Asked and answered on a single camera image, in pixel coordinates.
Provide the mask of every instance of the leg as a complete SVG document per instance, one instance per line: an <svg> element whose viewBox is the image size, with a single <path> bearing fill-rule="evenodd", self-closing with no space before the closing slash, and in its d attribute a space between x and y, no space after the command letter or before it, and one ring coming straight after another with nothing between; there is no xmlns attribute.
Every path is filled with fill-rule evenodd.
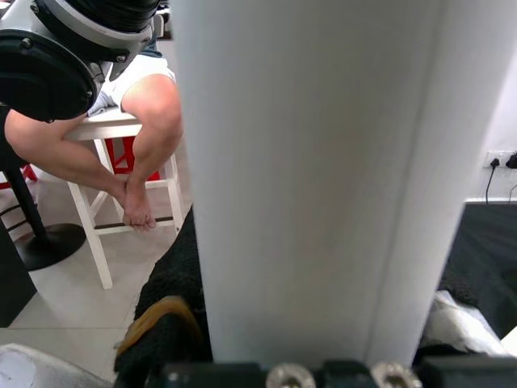
<svg viewBox="0 0 517 388"><path fill-rule="evenodd" d="M142 123L133 143L135 165L126 187L125 222L144 225L148 230L156 226L156 221L145 181L170 158L183 134L178 89L166 75L150 75L128 89L122 98L122 108Z"/></svg>
<svg viewBox="0 0 517 388"><path fill-rule="evenodd" d="M84 146L63 137L84 116L51 124L10 111L6 118L6 138L15 153L30 163L64 180L103 190L124 203L124 182L110 174Z"/></svg>

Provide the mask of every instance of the black motor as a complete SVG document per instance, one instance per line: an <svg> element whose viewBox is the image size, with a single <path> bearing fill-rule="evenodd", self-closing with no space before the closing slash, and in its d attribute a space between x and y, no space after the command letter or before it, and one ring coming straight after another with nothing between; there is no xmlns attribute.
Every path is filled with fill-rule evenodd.
<svg viewBox="0 0 517 388"><path fill-rule="evenodd" d="M158 3L15 0L0 19L0 102L42 121L86 112L151 39Z"/></svg>

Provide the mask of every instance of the bolt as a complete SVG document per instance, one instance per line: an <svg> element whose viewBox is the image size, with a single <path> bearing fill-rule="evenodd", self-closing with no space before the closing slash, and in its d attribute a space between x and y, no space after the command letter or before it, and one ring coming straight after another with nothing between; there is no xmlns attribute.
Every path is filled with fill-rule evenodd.
<svg viewBox="0 0 517 388"><path fill-rule="evenodd" d="M29 49L30 47L32 47L32 40L30 40L29 38L24 38L20 44L22 45L22 47Z"/></svg>
<svg viewBox="0 0 517 388"><path fill-rule="evenodd" d="M31 5L30 5L30 8L31 8L31 11L34 12L35 14L40 12L40 8L36 4L36 2L32 2Z"/></svg>

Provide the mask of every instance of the power outlet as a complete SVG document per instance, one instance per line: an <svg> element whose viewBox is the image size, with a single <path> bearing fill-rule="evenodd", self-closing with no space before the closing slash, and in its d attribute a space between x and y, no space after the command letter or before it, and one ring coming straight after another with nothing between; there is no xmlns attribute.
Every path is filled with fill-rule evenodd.
<svg viewBox="0 0 517 388"><path fill-rule="evenodd" d="M492 166L490 165L492 163L492 161L497 158L499 159L499 163L501 163L499 165L499 167L504 167L506 168L506 162L508 162L508 159L510 158L511 155L514 154L515 151L488 151L486 153L486 158L485 158L485 161L483 162L483 167L484 168L492 168Z"/></svg>

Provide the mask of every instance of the white column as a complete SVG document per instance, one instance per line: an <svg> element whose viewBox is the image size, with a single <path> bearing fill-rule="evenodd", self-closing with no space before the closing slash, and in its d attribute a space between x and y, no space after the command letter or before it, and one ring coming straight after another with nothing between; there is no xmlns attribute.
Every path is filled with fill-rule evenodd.
<svg viewBox="0 0 517 388"><path fill-rule="evenodd" d="M217 361L409 363L515 1L178 0Z"/></svg>

